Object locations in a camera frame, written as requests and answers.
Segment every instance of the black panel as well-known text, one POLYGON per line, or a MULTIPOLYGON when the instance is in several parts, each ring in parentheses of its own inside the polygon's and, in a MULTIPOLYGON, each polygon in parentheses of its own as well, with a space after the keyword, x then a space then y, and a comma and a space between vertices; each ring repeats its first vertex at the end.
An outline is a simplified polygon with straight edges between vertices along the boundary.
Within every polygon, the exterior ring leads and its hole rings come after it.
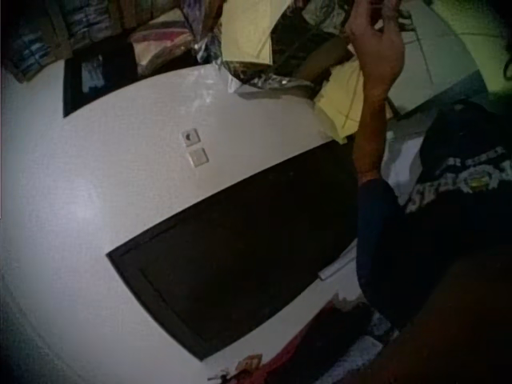
POLYGON ((200 201, 108 256, 155 321, 205 358, 279 312, 354 240, 350 156, 350 146, 336 142, 316 147, 200 201))

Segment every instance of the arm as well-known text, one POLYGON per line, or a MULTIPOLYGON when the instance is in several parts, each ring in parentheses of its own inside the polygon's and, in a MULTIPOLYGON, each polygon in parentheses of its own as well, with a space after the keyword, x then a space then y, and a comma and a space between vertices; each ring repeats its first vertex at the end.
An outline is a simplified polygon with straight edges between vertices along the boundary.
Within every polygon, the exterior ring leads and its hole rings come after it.
POLYGON ((386 97, 404 65, 404 45, 398 27, 399 0, 356 0, 346 33, 354 46, 364 79, 364 102, 355 135, 354 164, 359 185, 380 178, 386 145, 386 97), (382 12, 383 32, 372 20, 382 12))

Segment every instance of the person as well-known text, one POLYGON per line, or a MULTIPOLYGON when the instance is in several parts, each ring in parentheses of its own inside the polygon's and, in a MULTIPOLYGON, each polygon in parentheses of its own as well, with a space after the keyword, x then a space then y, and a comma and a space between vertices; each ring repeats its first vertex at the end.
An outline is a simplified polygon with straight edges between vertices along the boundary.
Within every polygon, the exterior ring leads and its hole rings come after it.
POLYGON ((512 131, 471 102, 440 111, 417 184, 398 204, 380 172, 385 102, 404 66, 398 7, 355 0, 346 24, 364 79, 353 152, 358 280, 401 331, 349 382, 502 382, 512 356, 512 131))

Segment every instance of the hand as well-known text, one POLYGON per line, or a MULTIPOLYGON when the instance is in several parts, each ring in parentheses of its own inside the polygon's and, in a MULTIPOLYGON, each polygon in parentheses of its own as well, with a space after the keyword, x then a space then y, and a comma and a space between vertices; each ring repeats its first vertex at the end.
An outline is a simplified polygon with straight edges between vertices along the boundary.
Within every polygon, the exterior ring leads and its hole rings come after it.
POLYGON ((384 101, 404 65, 404 45, 398 25, 400 0, 355 0, 345 30, 358 56, 364 78, 364 94, 384 101), (373 27, 381 12, 383 32, 373 27))

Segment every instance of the light switch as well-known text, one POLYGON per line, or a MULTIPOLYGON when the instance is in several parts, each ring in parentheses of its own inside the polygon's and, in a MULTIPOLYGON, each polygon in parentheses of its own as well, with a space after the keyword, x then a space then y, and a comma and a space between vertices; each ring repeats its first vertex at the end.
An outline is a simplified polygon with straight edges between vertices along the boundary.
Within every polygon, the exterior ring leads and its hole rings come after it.
POLYGON ((201 142, 201 139, 199 138, 198 130, 192 129, 192 130, 184 130, 182 132, 182 140, 185 146, 193 146, 195 144, 198 144, 201 142))
POLYGON ((206 164, 209 161, 204 148, 197 148, 196 150, 192 150, 191 152, 189 152, 189 159, 190 162, 192 162, 194 168, 202 166, 203 164, 206 164))

